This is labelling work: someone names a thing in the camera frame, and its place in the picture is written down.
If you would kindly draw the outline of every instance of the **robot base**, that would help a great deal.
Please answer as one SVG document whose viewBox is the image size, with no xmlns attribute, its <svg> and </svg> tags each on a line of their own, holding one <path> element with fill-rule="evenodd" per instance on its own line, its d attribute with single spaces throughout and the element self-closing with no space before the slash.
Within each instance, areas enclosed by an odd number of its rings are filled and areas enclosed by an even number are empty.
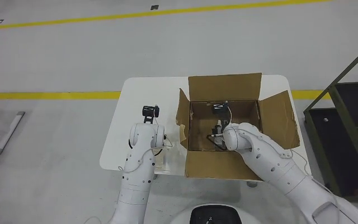
<svg viewBox="0 0 358 224">
<path fill-rule="evenodd" d="M 180 212 L 170 224 L 261 224 L 254 216 L 240 208 L 227 204 L 208 203 L 187 208 Z"/>
</svg>

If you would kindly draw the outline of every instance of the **gray floor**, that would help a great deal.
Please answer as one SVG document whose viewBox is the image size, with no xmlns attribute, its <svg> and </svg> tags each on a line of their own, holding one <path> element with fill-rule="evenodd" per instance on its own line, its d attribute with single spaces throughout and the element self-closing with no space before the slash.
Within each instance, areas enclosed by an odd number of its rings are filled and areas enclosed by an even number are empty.
<svg viewBox="0 0 358 224">
<path fill-rule="evenodd" d="M 295 101 L 301 122 L 308 104 Z M 107 222 L 121 173 L 101 169 L 99 158 L 115 106 L 116 100 L 0 101 L 3 113 L 26 111 L 0 155 L 0 224 L 82 224 L 91 216 Z M 321 180 L 303 136 L 313 175 Z M 145 221 L 168 223 L 184 208 L 205 202 L 240 206 L 263 223 L 305 223 L 299 211 L 265 183 L 250 189 L 241 181 L 163 175 L 152 185 Z"/>
</svg>

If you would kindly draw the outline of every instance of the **white table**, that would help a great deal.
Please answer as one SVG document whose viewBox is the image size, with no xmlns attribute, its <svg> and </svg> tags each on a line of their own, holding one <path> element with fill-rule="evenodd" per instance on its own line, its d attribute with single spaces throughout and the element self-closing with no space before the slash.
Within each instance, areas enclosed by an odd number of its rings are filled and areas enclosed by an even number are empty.
<svg viewBox="0 0 358 224">
<path fill-rule="evenodd" d="M 119 166 L 124 167 L 127 153 L 130 150 L 128 138 L 131 126 L 134 123 L 143 122 L 143 106 L 158 105 L 160 108 L 158 123 L 164 125 L 165 133 L 174 146 L 163 150 L 156 157 L 158 166 L 155 174 L 184 176 L 186 149 L 179 143 L 179 127 L 175 122 L 179 88 L 182 88 L 186 96 L 189 96 L 188 77 L 130 78 L 125 81 L 100 158 L 100 165 L 103 169 L 119 170 Z M 262 76 L 259 100 L 285 90 L 289 91 L 300 138 L 300 146 L 295 150 L 308 161 L 286 77 L 280 75 Z M 304 170 L 305 162 L 302 158 L 294 156 L 294 161 Z"/>
</svg>

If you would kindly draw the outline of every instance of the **box flap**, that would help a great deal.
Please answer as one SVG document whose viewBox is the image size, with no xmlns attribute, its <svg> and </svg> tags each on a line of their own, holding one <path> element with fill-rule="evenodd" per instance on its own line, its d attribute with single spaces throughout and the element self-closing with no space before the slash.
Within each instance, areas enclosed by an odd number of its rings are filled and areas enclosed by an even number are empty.
<svg viewBox="0 0 358 224">
<path fill-rule="evenodd" d="M 259 102 L 262 131 L 282 148 L 288 150 L 300 145 L 297 124 L 287 91 Z"/>
<path fill-rule="evenodd" d="M 189 113 L 190 113 L 190 102 L 185 96 L 182 89 L 179 92 L 179 104 L 176 116 L 176 123 L 179 125 L 179 139 L 182 146 L 188 149 L 188 138 L 189 138 Z"/>
<path fill-rule="evenodd" d="M 261 180 L 237 152 L 188 151 L 185 176 L 189 178 Z"/>
<path fill-rule="evenodd" d="M 190 76 L 191 101 L 257 100 L 261 73 Z"/>
</svg>

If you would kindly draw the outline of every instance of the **black object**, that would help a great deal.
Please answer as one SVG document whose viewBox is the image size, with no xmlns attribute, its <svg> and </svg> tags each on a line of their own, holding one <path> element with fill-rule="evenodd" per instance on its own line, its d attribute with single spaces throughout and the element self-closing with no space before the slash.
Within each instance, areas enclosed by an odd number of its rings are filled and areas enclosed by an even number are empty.
<svg viewBox="0 0 358 224">
<path fill-rule="evenodd" d="M 153 6 L 150 7 L 150 10 L 158 10 L 159 9 L 159 5 L 155 4 Z"/>
<path fill-rule="evenodd" d="M 227 150 L 226 147 L 223 148 L 223 147 L 219 146 L 218 144 L 216 144 L 216 143 L 212 140 L 211 134 L 208 134 L 208 135 L 206 136 L 206 139 L 209 140 L 209 141 L 210 141 L 212 144 L 214 144 L 216 147 L 220 148 L 221 150 L 223 150 L 223 151 L 226 151 L 226 150 Z"/>
<path fill-rule="evenodd" d="M 303 111 L 305 126 L 324 183 L 350 202 L 358 202 L 358 82 L 338 83 L 358 57 Z M 335 108 L 312 109 L 329 94 Z"/>
<path fill-rule="evenodd" d="M 159 150 L 159 152 L 158 153 L 156 153 L 154 156 L 158 156 L 161 152 L 162 152 L 163 150 L 161 149 L 161 150 Z"/>
<path fill-rule="evenodd" d="M 229 104 L 227 101 L 222 104 L 213 104 L 211 110 L 213 111 L 213 114 L 226 114 L 229 112 Z"/>
<path fill-rule="evenodd" d="M 189 224 L 242 224 L 236 209 L 229 206 L 211 205 L 194 208 Z"/>
<path fill-rule="evenodd" d="M 335 108 L 312 109 L 310 116 L 314 123 L 317 135 L 324 154 L 315 151 L 315 157 L 320 164 L 326 184 L 338 188 L 342 197 L 349 197 L 358 190 L 358 153 L 356 153 L 347 130 Z"/>
<path fill-rule="evenodd" d="M 159 117 L 159 107 L 156 106 L 144 106 L 142 110 L 142 115 L 144 116 L 144 123 L 150 122 L 153 124 L 154 116 Z"/>
<path fill-rule="evenodd" d="M 132 145 L 130 144 L 130 140 L 128 139 L 128 145 L 129 145 L 129 147 L 132 149 L 133 147 L 132 147 Z"/>
</svg>

